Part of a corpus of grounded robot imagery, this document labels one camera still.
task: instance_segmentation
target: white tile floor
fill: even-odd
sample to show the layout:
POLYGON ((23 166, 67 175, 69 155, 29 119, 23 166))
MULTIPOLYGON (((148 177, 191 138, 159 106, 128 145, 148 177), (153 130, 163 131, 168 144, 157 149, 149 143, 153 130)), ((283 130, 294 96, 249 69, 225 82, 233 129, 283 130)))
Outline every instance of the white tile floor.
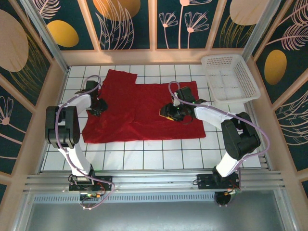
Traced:
MULTIPOLYGON (((201 65, 117 65, 117 66, 73 66, 62 98, 62 102, 74 96, 82 88, 83 81, 91 75, 99 75, 102 81, 109 69, 137 74, 137 84, 196 81, 199 97, 229 112, 245 111, 244 105, 217 105, 211 101, 210 90, 203 76, 201 65)), ((79 115, 81 130, 87 122, 87 113, 79 115)), ((130 141, 102 144, 86 144, 82 136, 80 145, 85 157, 95 170, 137 169, 200 169, 213 168, 224 156, 222 132, 204 122, 205 138, 168 141, 130 141)), ((249 158, 244 167, 260 168, 258 157, 249 158)), ((63 155, 48 147, 42 170, 70 170, 63 155)))

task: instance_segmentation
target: white laundry basket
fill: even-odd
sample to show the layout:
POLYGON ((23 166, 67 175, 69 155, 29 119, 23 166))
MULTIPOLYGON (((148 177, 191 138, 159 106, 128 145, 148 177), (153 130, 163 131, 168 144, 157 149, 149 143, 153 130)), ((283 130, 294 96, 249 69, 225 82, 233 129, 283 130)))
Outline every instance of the white laundry basket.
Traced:
POLYGON ((245 103, 260 97, 260 90, 241 55, 210 55, 203 57, 201 63, 218 103, 245 103))

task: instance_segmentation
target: enclosure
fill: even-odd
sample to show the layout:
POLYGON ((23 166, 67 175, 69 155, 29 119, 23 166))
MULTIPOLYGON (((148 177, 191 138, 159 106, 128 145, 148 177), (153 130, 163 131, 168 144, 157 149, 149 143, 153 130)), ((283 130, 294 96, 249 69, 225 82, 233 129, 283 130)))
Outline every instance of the enclosure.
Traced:
MULTIPOLYGON (((3 230, 308 230, 307 15, 307 0, 1 1, 3 230), (215 100, 201 59, 216 54, 240 54, 260 97, 215 100), (139 86, 195 81, 199 98, 247 112, 266 132, 270 149, 243 162, 242 193, 230 206, 214 203, 217 190, 193 185, 226 153, 215 126, 203 121, 206 136, 193 139, 91 143, 86 112, 78 115, 81 149, 116 190, 96 211, 79 206, 68 162, 45 141, 46 108, 92 75, 106 84, 109 70, 136 74, 139 86)), ((268 145, 259 136, 254 153, 268 145)))

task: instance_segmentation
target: yellow oval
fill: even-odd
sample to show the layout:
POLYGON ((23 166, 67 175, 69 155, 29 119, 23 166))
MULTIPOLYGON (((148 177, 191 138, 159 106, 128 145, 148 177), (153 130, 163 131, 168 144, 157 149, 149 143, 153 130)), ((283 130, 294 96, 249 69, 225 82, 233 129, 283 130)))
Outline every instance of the yellow oval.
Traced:
POLYGON ((257 24, 269 0, 232 0, 230 18, 238 25, 257 24))
MULTIPOLYGON (((93 0, 96 9, 102 16, 112 21, 120 21, 121 13, 118 2, 123 10, 127 10, 130 17, 134 17, 140 9, 140 0, 93 0)), ((126 15, 121 17, 121 21, 127 20, 126 15)))
POLYGON ((67 22, 55 20, 47 24, 55 42, 63 47, 74 47, 79 42, 79 37, 75 29, 67 22))
POLYGON ((265 80, 275 85, 282 79, 287 68, 287 58, 280 50, 273 50, 266 58, 264 65, 265 80))
POLYGON ((0 66, 10 72, 24 68, 28 60, 27 34, 9 13, 0 10, 0 66))

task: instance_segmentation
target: red towel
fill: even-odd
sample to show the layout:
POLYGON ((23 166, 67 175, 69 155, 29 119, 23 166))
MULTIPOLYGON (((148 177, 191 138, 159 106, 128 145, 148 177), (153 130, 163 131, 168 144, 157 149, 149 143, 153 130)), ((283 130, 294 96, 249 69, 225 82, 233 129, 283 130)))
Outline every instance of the red towel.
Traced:
MULTIPOLYGON (((159 115, 160 108, 171 102, 167 83, 135 84, 136 77, 136 74, 108 71, 100 95, 107 102, 108 109, 100 117, 88 113, 82 131, 86 143, 205 137, 201 120, 195 119, 185 125, 159 115)), ((190 87, 198 99, 195 81, 180 83, 180 86, 190 87)))

